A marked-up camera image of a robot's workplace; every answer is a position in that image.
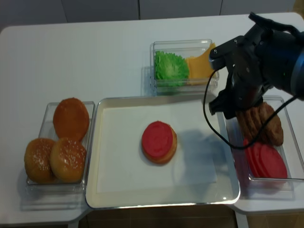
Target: yellow cheese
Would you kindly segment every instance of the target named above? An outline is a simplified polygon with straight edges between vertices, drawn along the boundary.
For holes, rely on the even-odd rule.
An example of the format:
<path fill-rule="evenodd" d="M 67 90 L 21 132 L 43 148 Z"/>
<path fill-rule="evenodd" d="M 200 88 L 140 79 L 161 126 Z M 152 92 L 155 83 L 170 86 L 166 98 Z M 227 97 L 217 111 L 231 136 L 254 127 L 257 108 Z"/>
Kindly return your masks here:
<path fill-rule="evenodd" d="M 209 54 L 210 51 L 215 48 L 215 43 L 210 44 L 210 47 L 198 57 L 189 57 L 186 58 L 186 62 L 189 68 L 189 79 L 202 79 L 209 78 L 213 72 L 213 69 L 209 63 Z M 190 85 L 200 85 L 206 83 L 200 82 L 188 82 Z"/>

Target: black cable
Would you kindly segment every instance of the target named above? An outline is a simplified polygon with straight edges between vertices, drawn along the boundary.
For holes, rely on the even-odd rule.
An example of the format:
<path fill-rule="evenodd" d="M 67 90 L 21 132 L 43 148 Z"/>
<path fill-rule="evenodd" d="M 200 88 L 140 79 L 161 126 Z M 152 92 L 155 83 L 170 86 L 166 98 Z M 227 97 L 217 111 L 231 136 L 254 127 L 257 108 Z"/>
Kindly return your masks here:
<path fill-rule="evenodd" d="M 209 84 L 210 84 L 210 81 L 213 77 L 213 75 L 215 74 L 216 70 L 212 72 L 210 78 L 209 78 L 209 81 L 207 82 L 207 85 L 206 85 L 206 90 L 205 90 L 205 94 L 204 94 L 204 99 L 203 99 L 203 112 L 204 112 L 204 116 L 205 116 L 205 119 L 206 119 L 206 122 L 207 124 L 209 125 L 209 127 L 214 131 L 214 133 L 220 137 L 226 144 L 228 144 L 231 148 L 233 149 L 237 149 L 237 150 L 244 150 L 246 148 L 248 148 L 249 146 L 253 145 L 259 138 L 261 132 L 265 129 L 265 127 L 267 126 L 267 124 L 272 120 L 272 118 L 274 118 L 278 112 L 280 112 L 284 107 L 286 107 L 288 104 L 290 104 L 291 102 L 293 102 L 297 96 L 293 96 L 292 98 L 290 98 L 288 101 L 286 101 L 284 104 L 282 104 L 274 113 L 272 113 L 272 115 L 262 124 L 260 130 L 258 131 L 257 135 L 251 140 L 250 143 L 248 143 L 247 145 L 245 146 L 235 146 L 235 145 L 232 145 L 229 141 L 227 141 L 220 133 L 218 133 L 210 124 L 208 118 L 207 118 L 207 115 L 206 115 L 206 109 L 205 109 L 205 105 L 206 105 L 206 96 L 207 96 L 207 92 L 208 92 L 208 87 L 209 87 Z"/>

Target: tomato slice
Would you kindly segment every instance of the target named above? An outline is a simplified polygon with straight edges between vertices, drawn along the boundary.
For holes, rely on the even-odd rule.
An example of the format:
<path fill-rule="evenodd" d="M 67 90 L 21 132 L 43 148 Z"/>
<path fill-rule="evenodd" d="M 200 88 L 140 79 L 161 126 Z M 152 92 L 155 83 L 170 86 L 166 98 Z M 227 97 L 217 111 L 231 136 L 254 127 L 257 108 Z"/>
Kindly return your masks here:
<path fill-rule="evenodd" d="M 252 148 L 252 162 L 254 166 L 256 167 L 256 171 L 259 175 L 259 177 L 267 177 L 267 173 L 265 171 L 265 168 L 261 165 L 260 162 L 260 152 L 262 148 L 262 144 L 260 142 L 256 142 Z"/>
<path fill-rule="evenodd" d="M 246 146 L 248 143 L 249 143 L 249 141 L 247 139 L 244 139 L 243 145 Z M 245 155 L 246 155 L 246 158 L 247 158 L 247 161 L 248 161 L 248 164 L 249 164 L 249 168 L 250 168 L 253 176 L 254 177 L 260 177 L 260 175 L 257 172 L 257 168 L 254 165 L 253 160 L 252 160 L 252 147 L 248 147 L 248 148 L 245 149 Z"/>
<path fill-rule="evenodd" d="M 170 126 L 161 121 L 148 125 L 142 134 L 142 147 L 151 157 L 159 158 L 166 155 L 173 143 Z"/>
<path fill-rule="evenodd" d="M 287 178 L 287 169 L 278 151 L 270 146 L 263 145 L 260 151 L 260 163 L 269 178 Z"/>

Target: floor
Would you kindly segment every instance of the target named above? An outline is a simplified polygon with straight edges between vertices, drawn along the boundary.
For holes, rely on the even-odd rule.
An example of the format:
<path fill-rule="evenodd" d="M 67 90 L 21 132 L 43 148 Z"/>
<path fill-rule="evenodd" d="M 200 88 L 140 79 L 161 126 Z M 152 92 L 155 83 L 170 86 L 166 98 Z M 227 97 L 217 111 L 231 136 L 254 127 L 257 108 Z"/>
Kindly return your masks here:
<path fill-rule="evenodd" d="M 247 216 L 247 220 L 249 228 L 304 228 L 304 213 L 254 215 Z M 168 227 L 237 228 L 237 222 L 234 211 L 224 205 L 99 210 L 79 221 L 79 228 Z M 67 225 L 36 228 L 67 228 Z"/>

